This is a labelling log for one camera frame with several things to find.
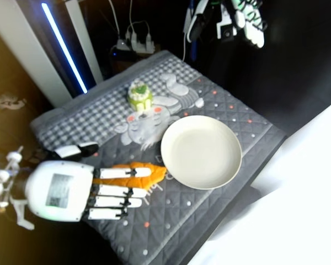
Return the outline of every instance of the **white plate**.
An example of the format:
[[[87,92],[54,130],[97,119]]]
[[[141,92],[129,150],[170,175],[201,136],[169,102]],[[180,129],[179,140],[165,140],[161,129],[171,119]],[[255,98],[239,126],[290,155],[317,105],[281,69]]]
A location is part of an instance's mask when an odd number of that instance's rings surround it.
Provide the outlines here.
[[[227,184],[242,164],[241,145],[224,123],[207,116],[189,116],[173,123],[161,143],[163,162],[180,183],[194,189]]]

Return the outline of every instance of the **white cable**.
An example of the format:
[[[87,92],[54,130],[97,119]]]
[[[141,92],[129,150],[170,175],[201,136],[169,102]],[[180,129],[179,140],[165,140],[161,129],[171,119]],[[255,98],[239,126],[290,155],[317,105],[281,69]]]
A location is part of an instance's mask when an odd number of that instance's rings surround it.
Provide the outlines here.
[[[130,20],[130,26],[132,28],[132,32],[135,32],[134,31],[134,26],[132,25],[132,21],[131,21],[131,8],[132,8],[132,0],[130,0],[129,20]]]
[[[148,23],[147,23],[146,20],[141,20],[141,21],[132,22],[132,25],[134,25],[134,24],[138,24],[138,23],[146,23],[146,25],[147,25],[147,29],[148,29],[148,33],[150,33],[150,26],[148,25]]]
[[[186,47],[185,47],[185,46],[186,46],[185,43],[186,43],[186,34],[184,33],[183,62],[184,62],[184,60],[185,60],[185,52],[186,52],[186,51],[185,51],[185,48],[186,48]]]
[[[118,20],[116,19],[116,14],[115,14],[114,6],[113,6],[113,3],[111,2],[111,0],[109,0],[109,3],[110,3],[111,10],[113,11],[113,16],[114,16],[114,20],[115,20],[116,30],[118,31],[118,37],[120,37],[120,30],[119,30]]]

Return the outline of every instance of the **checkered fabric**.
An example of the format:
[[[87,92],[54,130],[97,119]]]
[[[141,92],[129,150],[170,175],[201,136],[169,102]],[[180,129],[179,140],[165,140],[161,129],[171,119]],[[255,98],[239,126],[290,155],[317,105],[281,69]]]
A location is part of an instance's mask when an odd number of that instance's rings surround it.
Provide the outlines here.
[[[96,167],[111,167],[132,161],[163,165],[160,143],[141,151],[140,145],[134,142],[124,146],[120,135],[115,135],[111,129],[132,112],[125,99],[126,90],[132,80],[140,78],[155,95],[166,96],[165,83],[158,76],[172,72],[179,83],[196,91],[203,98],[204,106],[183,109],[175,115],[207,115],[229,126],[243,150],[238,175],[229,184],[215,190],[191,189],[167,175],[165,180],[148,191],[142,206],[128,209],[128,216],[122,220],[86,220],[110,241],[123,263],[174,265],[184,263],[194,255],[219,224],[229,203],[260,171],[282,143],[285,134],[175,56],[164,52],[162,56],[155,55],[146,62],[139,64],[140,69],[134,75],[122,73],[119,77],[125,79],[125,83],[109,89],[96,99],[87,100],[87,107],[71,104],[64,111],[52,115],[43,129],[39,126],[33,129],[39,140],[50,148],[97,140],[101,144],[98,155],[83,160]],[[36,124],[39,123],[43,124],[44,119],[40,121],[38,118]]]
[[[140,72],[136,78],[144,81],[154,96],[167,96],[166,84],[159,78],[163,73],[175,73],[177,82],[182,84],[188,84],[200,76],[198,71],[172,56],[153,69]],[[73,116],[66,116],[38,132],[40,143],[48,150],[54,150],[63,145],[86,141],[95,141],[99,145],[107,142],[116,134],[114,127],[132,113],[126,95],[134,79],[128,79],[112,91],[106,90],[103,96],[90,105],[77,109]]]

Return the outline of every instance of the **cartoon animal face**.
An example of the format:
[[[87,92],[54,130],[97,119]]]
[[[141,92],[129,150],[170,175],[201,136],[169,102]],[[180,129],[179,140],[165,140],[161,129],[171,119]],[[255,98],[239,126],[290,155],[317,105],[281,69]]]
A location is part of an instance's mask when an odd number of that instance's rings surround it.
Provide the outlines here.
[[[114,130],[122,134],[124,145],[135,142],[145,150],[160,141],[168,126],[178,119],[178,116],[171,116],[166,107],[154,105],[143,113],[132,113],[126,118],[126,123],[117,125]]]

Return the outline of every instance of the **quilted mat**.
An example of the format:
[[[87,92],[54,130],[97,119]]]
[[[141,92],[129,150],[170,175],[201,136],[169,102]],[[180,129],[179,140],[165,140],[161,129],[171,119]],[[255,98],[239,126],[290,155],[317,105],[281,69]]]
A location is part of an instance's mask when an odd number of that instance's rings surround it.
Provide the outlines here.
[[[154,96],[154,106],[144,116],[134,113],[126,101],[135,79],[146,83]],[[242,167],[232,182],[214,190],[188,188],[168,174],[152,186],[142,206],[128,209],[122,220],[85,220],[110,241],[125,264],[173,265],[191,259],[285,134],[167,51],[133,65],[31,124],[40,143],[50,150],[98,142],[98,155],[84,160],[90,165],[111,167],[132,161],[163,165],[162,135],[172,122],[188,115],[207,115],[228,125],[242,145]]]

